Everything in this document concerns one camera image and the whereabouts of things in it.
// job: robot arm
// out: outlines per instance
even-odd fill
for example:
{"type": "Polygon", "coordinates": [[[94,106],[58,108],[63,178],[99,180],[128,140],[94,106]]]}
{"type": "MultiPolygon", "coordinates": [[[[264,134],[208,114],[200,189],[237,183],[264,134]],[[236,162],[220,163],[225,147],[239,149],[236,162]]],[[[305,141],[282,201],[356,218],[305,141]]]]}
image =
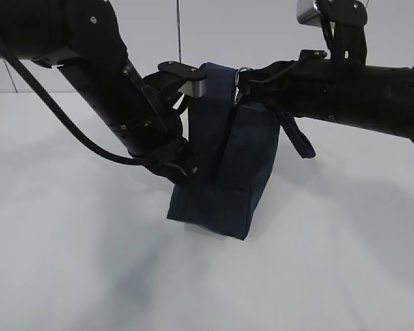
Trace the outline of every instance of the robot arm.
{"type": "Polygon", "coordinates": [[[142,79],[110,2],[0,0],[1,57],[20,74],[18,59],[57,67],[136,158],[122,163],[146,166],[175,182],[196,170],[182,137],[181,110],[173,106],[182,94],[201,97],[206,74],[169,61],[142,79]]]}
{"type": "Polygon", "coordinates": [[[405,137],[414,143],[414,68],[366,66],[362,2],[299,0],[297,18],[321,27],[331,59],[303,50],[299,61],[239,74],[239,90],[267,108],[405,137]]]}

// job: metal ring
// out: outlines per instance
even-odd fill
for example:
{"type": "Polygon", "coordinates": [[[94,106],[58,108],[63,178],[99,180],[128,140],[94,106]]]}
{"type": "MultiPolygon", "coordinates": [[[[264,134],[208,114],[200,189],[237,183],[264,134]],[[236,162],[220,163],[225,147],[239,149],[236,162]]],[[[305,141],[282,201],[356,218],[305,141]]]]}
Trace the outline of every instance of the metal ring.
{"type": "Polygon", "coordinates": [[[249,68],[249,67],[241,67],[241,68],[239,68],[237,71],[236,71],[236,74],[235,74],[235,85],[237,86],[238,85],[238,83],[239,83],[239,74],[241,73],[241,72],[243,72],[243,71],[250,71],[250,70],[253,70],[252,68],[249,68]]]}

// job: navy blue bag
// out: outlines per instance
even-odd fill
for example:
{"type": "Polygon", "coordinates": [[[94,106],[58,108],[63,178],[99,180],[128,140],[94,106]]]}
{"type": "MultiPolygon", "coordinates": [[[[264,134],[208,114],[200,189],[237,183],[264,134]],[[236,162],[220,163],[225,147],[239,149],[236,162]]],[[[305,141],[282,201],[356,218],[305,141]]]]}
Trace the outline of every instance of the navy blue bag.
{"type": "Polygon", "coordinates": [[[201,68],[208,91],[188,109],[189,144],[200,167],[195,178],[175,186],[168,218],[244,240],[273,170],[280,126],[303,158],[315,151],[289,114],[245,97],[235,106],[235,69],[201,68]]]}

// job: zipper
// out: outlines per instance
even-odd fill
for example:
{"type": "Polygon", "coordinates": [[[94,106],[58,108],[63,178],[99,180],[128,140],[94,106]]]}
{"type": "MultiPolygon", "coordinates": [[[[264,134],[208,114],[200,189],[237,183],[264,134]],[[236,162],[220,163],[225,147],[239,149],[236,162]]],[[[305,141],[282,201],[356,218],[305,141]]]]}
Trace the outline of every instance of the zipper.
{"type": "Polygon", "coordinates": [[[221,143],[219,144],[219,148],[215,157],[215,162],[213,162],[212,171],[210,173],[211,183],[216,182],[219,176],[219,171],[221,170],[221,165],[224,160],[224,155],[227,149],[228,141],[230,140],[230,135],[235,124],[237,111],[241,105],[242,98],[237,98],[236,92],[237,85],[235,80],[233,79],[233,84],[230,92],[230,103],[228,105],[228,116],[226,120],[226,126],[222,134],[221,143]]]}

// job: black cable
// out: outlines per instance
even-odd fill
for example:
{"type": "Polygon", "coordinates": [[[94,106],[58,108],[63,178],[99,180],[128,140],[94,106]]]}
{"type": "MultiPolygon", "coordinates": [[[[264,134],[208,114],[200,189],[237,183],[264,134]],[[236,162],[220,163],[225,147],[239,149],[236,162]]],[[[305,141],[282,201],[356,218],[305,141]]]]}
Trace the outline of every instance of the black cable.
{"type": "Polygon", "coordinates": [[[181,13],[179,11],[179,0],[177,0],[177,29],[178,29],[178,54],[179,54],[179,62],[182,61],[181,55],[181,13]]]}
{"type": "Polygon", "coordinates": [[[20,62],[20,60],[8,49],[5,43],[0,40],[0,53],[2,57],[17,71],[23,80],[34,90],[40,99],[49,107],[54,115],[62,122],[62,124],[69,130],[69,132],[77,138],[83,145],[95,154],[103,157],[109,161],[113,161],[128,166],[147,166],[151,162],[146,159],[129,159],[127,157],[120,157],[91,141],[68,117],[68,115],[61,109],[57,102],[49,95],[44,87],[37,81],[37,79],[30,73],[30,71],[20,62]]]}

